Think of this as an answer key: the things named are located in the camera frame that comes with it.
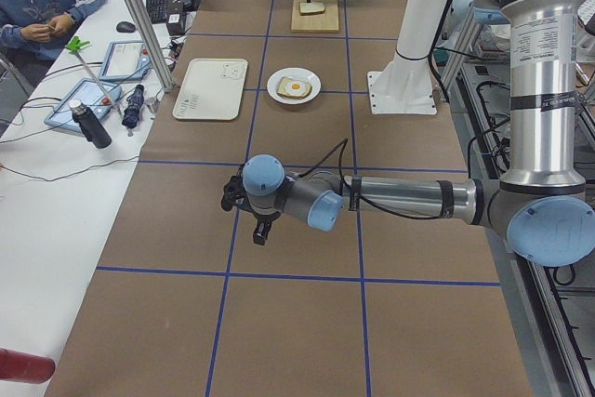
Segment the red bottle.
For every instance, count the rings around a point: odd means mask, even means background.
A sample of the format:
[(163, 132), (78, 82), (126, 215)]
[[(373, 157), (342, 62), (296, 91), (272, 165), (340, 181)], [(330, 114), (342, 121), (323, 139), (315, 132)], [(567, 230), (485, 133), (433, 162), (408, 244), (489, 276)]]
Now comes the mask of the red bottle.
[(53, 376), (55, 362), (30, 353), (1, 349), (1, 379), (28, 384), (41, 384)]

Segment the fried egg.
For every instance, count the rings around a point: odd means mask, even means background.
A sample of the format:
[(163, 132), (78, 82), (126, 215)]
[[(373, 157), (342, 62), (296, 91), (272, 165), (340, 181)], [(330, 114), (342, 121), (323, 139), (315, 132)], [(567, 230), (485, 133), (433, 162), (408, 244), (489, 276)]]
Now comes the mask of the fried egg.
[(308, 92), (308, 85), (301, 81), (289, 81), (284, 86), (284, 92), (290, 96), (302, 96)]

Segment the aluminium frame post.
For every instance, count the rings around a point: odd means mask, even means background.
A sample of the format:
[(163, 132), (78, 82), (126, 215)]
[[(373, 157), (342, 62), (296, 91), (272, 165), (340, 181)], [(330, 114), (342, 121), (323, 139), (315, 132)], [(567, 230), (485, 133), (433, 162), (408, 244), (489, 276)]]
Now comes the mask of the aluminium frame post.
[(156, 33), (152, 27), (149, 15), (146, 11), (143, 0), (125, 0), (128, 11), (136, 23), (139, 34), (148, 50), (152, 67), (158, 77), (165, 93), (170, 92), (174, 87), (174, 80), (169, 71), (165, 58), (158, 42)]

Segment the black keyboard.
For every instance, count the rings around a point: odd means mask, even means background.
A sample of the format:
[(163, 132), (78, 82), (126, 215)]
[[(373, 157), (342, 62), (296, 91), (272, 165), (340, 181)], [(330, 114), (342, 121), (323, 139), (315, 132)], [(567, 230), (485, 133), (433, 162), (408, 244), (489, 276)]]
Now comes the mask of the black keyboard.
[(145, 0), (145, 7), (151, 23), (163, 23), (168, 18), (170, 0)]

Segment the black water bottle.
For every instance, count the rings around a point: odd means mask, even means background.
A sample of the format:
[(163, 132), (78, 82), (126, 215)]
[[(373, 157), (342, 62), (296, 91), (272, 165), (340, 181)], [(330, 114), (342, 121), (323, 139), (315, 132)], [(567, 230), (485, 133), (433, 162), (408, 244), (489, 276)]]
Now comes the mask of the black water bottle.
[(73, 120), (79, 125), (87, 141), (98, 149), (104, 149), (111, 145), (111, 136), (87, 105), (79, 99), (70, 99), (69, 108)]

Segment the white round plate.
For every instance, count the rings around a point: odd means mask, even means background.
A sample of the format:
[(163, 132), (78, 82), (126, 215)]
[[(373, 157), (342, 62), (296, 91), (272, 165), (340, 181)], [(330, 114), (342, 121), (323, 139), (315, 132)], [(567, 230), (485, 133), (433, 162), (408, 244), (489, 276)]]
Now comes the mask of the white round plate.
[(322, 83), (312, 71), (304, 68), (283, 68), (273, 73), (267, 82), (267, 92), (282, 104), (297, 105), (314, 99)]

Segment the cream bear tray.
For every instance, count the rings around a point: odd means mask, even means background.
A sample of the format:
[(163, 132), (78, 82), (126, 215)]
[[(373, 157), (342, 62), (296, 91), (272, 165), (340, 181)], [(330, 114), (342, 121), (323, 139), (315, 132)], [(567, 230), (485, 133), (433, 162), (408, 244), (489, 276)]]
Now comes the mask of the cream bear tray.
[(248, 62), (197, 58), (190, 61), (172, 116), (180, 121), (231, 121), (240, 110)]

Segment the far blue teach pendant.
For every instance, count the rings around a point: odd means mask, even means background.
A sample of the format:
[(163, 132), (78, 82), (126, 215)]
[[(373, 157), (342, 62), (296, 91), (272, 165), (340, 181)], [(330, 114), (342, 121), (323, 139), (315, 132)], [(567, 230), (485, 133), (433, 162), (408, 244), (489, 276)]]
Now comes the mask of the far blue teach pendant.
[(151, 68), (142, 41), (113, 41), (109, 44), (99, 70), (99, 80), (107, 82), (140, 81)]

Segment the folded dark blue umbrella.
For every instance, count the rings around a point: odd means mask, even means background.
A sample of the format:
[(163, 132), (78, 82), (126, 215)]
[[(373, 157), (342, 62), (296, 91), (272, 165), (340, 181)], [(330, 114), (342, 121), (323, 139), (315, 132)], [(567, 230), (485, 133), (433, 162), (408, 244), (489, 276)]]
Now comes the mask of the folded dark blue umbrella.
[(140, 109), (144, 104), (144, 86), (136, 85), (132, 95), (127, 99), (122, 125), (127, 129), (137, 126), (140, 119)]

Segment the bread slice under egg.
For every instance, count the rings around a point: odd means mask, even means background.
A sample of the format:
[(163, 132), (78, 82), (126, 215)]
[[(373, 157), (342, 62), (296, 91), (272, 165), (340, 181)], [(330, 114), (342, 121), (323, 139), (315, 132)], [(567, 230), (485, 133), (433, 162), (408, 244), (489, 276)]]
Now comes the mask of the bread slice under egg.
[(282, 77), (276, 93), (286, 99), (304, 99), (311, 93), (311, 84), (290, 77)]

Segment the person in blue hoodie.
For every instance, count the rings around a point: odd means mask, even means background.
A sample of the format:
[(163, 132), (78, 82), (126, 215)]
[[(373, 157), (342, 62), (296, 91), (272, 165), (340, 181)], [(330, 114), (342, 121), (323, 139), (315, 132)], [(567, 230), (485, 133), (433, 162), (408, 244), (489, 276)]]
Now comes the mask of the person in blue hoodie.
[(1, 0), (1, 46), (55, 60), (105, 0)]

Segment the bread slice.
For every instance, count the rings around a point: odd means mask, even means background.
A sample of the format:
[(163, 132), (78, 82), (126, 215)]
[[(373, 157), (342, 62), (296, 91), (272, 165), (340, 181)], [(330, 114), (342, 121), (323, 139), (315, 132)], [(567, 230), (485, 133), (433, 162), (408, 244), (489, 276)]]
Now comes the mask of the bread slice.
[(311, 84), (290, 77), (282, 77), (276, 93), (286, 99), (304, 99), (311, 93)]
[(300, 2), (298, 4), (298, 13), (301, 16), (312, 16), (318, 14), (324, 14), (325, 12), (325, 3), (323, 2), (314, 2), (314, 1), (306, 1)]

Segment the black computer mouse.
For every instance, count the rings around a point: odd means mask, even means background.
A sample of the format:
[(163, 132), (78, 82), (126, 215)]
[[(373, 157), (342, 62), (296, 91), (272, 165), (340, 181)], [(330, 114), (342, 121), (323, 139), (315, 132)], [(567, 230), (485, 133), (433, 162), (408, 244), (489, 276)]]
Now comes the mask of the black computer mouse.
[(118, 33), (134, 33), (136, 31), (136, 25), (129, 21), (120, 21), (116, 25), (116, 31)]

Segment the wooden cutting board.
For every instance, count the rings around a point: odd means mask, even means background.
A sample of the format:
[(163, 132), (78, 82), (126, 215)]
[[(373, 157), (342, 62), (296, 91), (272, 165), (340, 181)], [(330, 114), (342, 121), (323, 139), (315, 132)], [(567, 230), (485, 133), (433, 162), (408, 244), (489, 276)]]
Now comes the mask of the wooden cutting board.
[(338, 33), (337, 0), (293, 0), (292, 33)]

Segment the green clamp stick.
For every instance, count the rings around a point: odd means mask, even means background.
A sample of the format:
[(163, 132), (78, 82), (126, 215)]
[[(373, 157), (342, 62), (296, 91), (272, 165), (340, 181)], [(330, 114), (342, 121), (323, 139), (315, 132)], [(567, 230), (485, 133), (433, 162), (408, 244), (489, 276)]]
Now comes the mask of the green clamp stick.
[(99, 87), (101, 92), (104, 94), (104, 97), (108, 99), (109, 104), (112, 106), (112, 108), (115, 109), (120, 115), (123, 115), (120, 105), (118, 103), (120, 95), (116, 95), (116, 96), (112, 95), (112, 92), (117, 87), (119, 87), (119, 85), (114, 85), (114, 86), (111, 86), (110, 88), (107, 88), (104, 85), (104, 83), (95, 75), (95, 73), (91, 70), (90, 66), (83, 59), (83, 57), (80, 55), (80, 51), (85, 46), (88, 46), (89, 44), (90, 44), (89, 41), (82, 41), (78, 36), (75, 35), (71, 39), (71, 41), (65, 46), (65, 48), (78, 59), (78, 61), (84, 67), (84, 69), (86, 70), (88, 75), (92, 78), (92, 80), (96, 83), (96, 85)]

